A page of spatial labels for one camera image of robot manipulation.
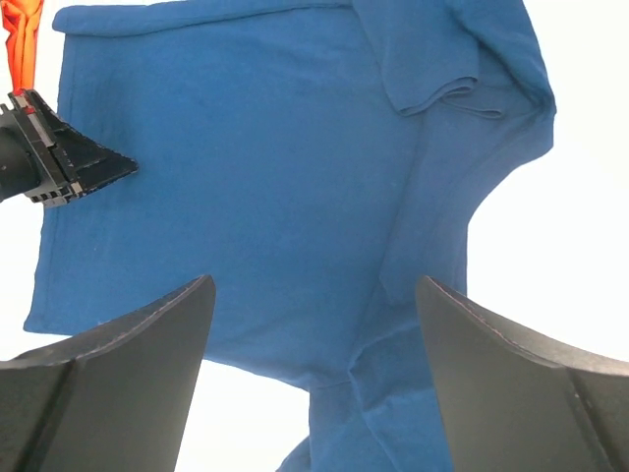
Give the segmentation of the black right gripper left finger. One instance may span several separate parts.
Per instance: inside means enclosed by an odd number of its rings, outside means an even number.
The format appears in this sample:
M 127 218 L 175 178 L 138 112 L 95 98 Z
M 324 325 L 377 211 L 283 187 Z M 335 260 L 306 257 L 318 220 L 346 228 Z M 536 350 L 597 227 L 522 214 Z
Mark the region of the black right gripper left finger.
M 2 362 L 2 470 L 174 470 L 214 301 L 201 276 Z

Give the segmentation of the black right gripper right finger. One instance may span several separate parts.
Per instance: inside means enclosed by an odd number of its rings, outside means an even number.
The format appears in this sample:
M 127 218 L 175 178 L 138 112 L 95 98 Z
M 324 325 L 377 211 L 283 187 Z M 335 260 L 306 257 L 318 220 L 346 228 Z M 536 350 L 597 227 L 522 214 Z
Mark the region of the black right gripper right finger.
M 416 297 L 455 470 L 627 470 L 627 362 L 515 323 L 431 277 Z

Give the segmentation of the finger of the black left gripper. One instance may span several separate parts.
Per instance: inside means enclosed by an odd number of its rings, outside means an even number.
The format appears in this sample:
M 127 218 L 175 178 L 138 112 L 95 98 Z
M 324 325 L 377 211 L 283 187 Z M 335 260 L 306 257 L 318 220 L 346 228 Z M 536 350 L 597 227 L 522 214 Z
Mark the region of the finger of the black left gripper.
M 34 90 L 29 121 L 39 159 L 40 184 L 31 197 L 84 197 L 139 170 L 136 161 L 102 146 L 61 120 Z

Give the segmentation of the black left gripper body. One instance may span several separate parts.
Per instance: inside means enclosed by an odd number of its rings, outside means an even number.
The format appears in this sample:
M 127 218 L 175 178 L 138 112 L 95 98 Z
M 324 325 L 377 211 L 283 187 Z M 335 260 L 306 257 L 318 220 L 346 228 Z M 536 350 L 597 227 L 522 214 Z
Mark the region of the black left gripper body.
M 64 148 L 71 127 L 33 89 L 10 92 L 1 106 L 1 200 L 24 195 L 62 206 L 82 195 L 76 166 Z

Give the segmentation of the navy blue t-shirt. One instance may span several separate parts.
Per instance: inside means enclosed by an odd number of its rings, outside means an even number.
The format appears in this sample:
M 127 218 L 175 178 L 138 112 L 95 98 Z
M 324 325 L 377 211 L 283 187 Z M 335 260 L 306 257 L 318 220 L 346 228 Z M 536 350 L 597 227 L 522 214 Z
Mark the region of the navy blue t-shirt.
M 139 171 L 43 216 L 25 328 L 75 334 L 204 273 L 207 359 L 304 389 L 285 471 L 448 471 L 415 304 L 548 152 L 520 1 L 72 6 L 58 112 Z

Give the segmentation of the folded orange t-shirt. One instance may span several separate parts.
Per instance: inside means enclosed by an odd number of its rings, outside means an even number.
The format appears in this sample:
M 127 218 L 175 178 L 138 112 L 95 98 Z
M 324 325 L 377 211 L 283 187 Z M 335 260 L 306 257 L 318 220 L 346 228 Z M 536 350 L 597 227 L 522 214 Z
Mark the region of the folded orange t-shirt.
M 32 89 L 43 0 L 2 0 L 2 26 L 13 90 Z

